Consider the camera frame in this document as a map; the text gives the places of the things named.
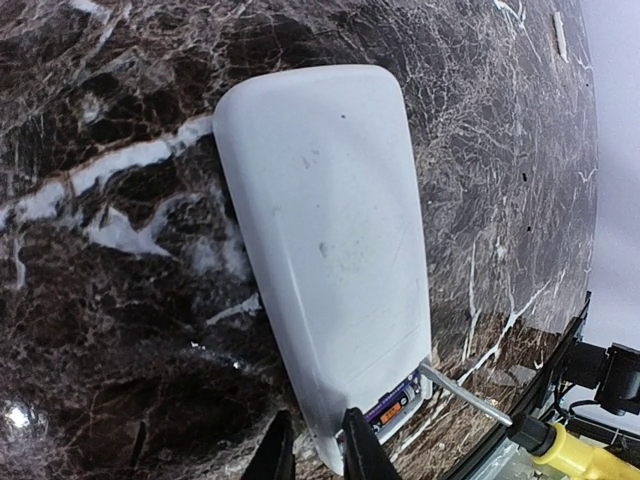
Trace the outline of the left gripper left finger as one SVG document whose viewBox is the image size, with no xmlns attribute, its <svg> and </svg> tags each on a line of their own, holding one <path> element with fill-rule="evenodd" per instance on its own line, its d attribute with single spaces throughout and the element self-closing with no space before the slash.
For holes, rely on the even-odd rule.
<svg viewBox="0 0 640 480">
<path fill-rule="evenodd" d="M 294 480 L 294 432 L 291 414 L 280 410 L 269 425 L 243 480 Z"/>
</svg>

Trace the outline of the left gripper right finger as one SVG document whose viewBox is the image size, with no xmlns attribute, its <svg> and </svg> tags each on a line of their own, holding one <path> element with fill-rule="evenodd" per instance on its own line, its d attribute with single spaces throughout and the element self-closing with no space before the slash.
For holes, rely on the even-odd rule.
<svg viewBox="0 0 640 480">
<path fill-rule="evenodd" d="M 345 411 L 344 478 L 351 480 L 392 480 L 398 472 L 358 408 Z"/>
</svg>

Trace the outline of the yellow handled screwdriver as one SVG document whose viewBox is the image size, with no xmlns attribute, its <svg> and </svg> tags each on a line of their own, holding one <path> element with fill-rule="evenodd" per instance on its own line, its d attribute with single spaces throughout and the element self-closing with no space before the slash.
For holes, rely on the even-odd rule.
<svg viewBox="0 0 640 480">
<path fill-rule="evenodd" d="M 418 370 L 430 381 L 503 425 L 508 439 L 524 448 L 538 465 L 549 466 L 570 479 L 635 480 L 639 477 L 637 467 L 601 447 L 581 441 L 559 423 L 543 422 L 526 413 L 511 417 L 498 410 L 439 372 L 427 359 L 421 361 Z"/>
</svg>

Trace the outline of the white battery cover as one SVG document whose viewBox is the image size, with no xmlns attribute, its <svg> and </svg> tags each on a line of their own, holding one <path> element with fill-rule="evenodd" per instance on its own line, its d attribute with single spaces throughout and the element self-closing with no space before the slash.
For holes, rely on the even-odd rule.
<svg viewBox="0 0 640 480">
<path fill-rule="evenodd" d="M 568 53 L 568 44 L 567 44 L 567 39 L 565 35 L 564 21 L 562 18 L 562 14 L 559 11 L 554 12 L 552 15 L 552 20 L 553 20 L 554 31 L 556 35 L 558 53 L 560 55 L 560 58 L 565 63 L 569 63 L 570 60 L 569 60 L 569 53 Z"/>
</svg>

